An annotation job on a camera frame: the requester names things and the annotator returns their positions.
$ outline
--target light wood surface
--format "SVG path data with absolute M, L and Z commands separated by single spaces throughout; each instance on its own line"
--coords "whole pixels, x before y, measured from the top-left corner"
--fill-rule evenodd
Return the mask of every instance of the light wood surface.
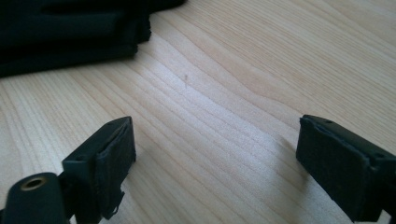
M 394 0 L 190 0 L 151 26 L 132 59 L 0 78 L 1 206 L 128 115 L 137 162 L 101 223 L 350 223 L 295 159 L 299 117 L 396 153 Z

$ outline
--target wooden table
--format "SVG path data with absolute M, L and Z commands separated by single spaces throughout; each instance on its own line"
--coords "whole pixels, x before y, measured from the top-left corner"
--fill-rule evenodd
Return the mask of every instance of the wooden table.
M 396 153 L 394 0 L 190 0 L 151 25 L 134 58 L 0 78 L 2 206 L 132 116 L 137 162 L 102 223 L 350 223 L 295 159 L 299 117 Z

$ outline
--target metal grommet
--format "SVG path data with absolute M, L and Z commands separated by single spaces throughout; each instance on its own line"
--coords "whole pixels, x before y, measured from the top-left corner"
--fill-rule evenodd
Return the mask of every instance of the metal grommet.
M 29 191 L 33 189 L 38 189 L 43 186 L 47 182 L 47 178 L 44 176 L 38 176 L 31 179 L 26 180 L 21 186 L 21 190 Z

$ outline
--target black fabric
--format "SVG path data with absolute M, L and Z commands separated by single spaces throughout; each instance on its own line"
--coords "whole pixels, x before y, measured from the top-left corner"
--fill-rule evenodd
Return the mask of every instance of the black fabric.
M 120 133 L 96 155 L 95 187 L 100 213 L 110 219 L 119 209 L 124 192 L 120 185 L 132 162 L 136 161 L 132 122 L 122 126 Z
M 183 0 L 0 0 L 0 77 L 132 56 Z

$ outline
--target wood grain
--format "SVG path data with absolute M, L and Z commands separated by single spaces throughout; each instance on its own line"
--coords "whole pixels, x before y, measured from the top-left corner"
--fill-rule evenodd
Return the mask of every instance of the wood grain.
M 0 204 L 129 115 L 137 162 L 101 223 L 349 223 L 295 160 L 298 121 L 396 153 L 396 2 L 190 0 L 150 20 L 132 59 L 0 79 Z

